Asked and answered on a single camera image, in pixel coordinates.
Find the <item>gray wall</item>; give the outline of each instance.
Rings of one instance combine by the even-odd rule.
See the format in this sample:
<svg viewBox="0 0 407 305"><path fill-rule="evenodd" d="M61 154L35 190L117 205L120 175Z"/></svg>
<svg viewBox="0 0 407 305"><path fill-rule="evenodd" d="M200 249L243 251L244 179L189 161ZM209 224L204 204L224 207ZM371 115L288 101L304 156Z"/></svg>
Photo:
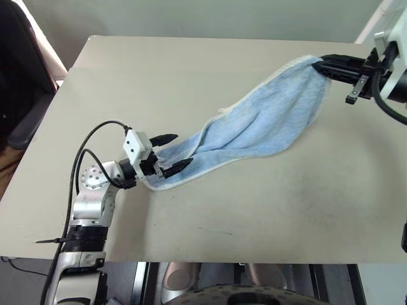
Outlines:
<svg viewBox="0 0 407 305"><path fill-rule="evenodd" d="M381 0L25 0L67 68L90 35L353 42Z"/></svg>

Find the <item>black office chair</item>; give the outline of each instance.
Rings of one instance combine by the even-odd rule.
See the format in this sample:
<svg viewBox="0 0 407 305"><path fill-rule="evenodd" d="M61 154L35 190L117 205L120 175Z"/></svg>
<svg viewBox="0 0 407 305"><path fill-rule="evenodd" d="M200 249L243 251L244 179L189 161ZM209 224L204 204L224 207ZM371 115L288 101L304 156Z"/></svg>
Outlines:
<svg viewBox="0 0 407 305"><path fill-rule="evenodd" d="M0 137L27 148L56 91L24 12L0 0Z"/></svg>

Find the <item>blue towel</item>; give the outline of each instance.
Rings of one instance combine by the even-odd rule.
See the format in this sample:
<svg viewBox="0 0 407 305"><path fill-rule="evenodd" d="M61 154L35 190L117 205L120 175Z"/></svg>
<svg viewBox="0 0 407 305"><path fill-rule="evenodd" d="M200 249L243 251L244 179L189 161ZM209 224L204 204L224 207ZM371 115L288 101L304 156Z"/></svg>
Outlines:
<svg viewBox="0 0 407 305"><path fill-rule="evenodd" d="M228 163L287 149L315 121L324 100L329 81L311 66L320 60L306 56L288 63L200 132L158 151L164 168L185 158L193 161L168 179L147 177L145 185L155 191L171 189Z"/></svg>

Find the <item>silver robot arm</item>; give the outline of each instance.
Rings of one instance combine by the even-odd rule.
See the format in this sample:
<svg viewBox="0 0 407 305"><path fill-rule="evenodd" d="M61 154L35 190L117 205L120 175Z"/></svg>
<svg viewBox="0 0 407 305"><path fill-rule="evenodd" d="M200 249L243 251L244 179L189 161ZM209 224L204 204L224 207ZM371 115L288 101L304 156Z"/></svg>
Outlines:
<svg viewBox="0 0 407 305"><path fill-rule="evenodd" d="M134 187L136 179L142 180L147 175L167 178L188 166L192 159L166 170L156 163L153 146L164 145L176 137L162 135L148 139L145 133L129 129L123 145L127 159L103 163L103 168L92 165L82 173L83 189L72 205L68 234L58 239L64 245L48 287L46 305L105 304L107 275L99 268L106 258L104 244L119 191L116 186Z"/></svg>

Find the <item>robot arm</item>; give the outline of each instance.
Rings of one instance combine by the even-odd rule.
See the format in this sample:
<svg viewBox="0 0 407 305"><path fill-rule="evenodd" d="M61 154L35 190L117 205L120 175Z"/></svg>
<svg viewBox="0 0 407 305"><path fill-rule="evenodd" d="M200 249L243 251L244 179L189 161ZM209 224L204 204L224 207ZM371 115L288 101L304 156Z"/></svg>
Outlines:
<svg viewBox="0 0 407 305"><path fill-rule="evenodd" d="M389 116L407 125L407 118L391 109L384 99L407 102L407 8L393 12L383 32L375 34L375 45L367 59L347 55L326 55L313 64L321 74L354 85L346 103L358 97L370 99Z"/></svg>
<svg viewBox="0 0 407 305"><path fill-rule="evenodd" d="M167 178L187 167L192 159L168 169L156 164L153 146L167 144L176 137L162 135L148 139L145 133L129 129L123 145L127 159L106 162L102 167L92 165L81 174L83 189L72 205L68 234L57 239L64 246L48 287L46 305L105 304L107 275L98 269L106 257L104 244L113 218L117 186L127 189L136 185L136 179L148 175Z"/></svg>

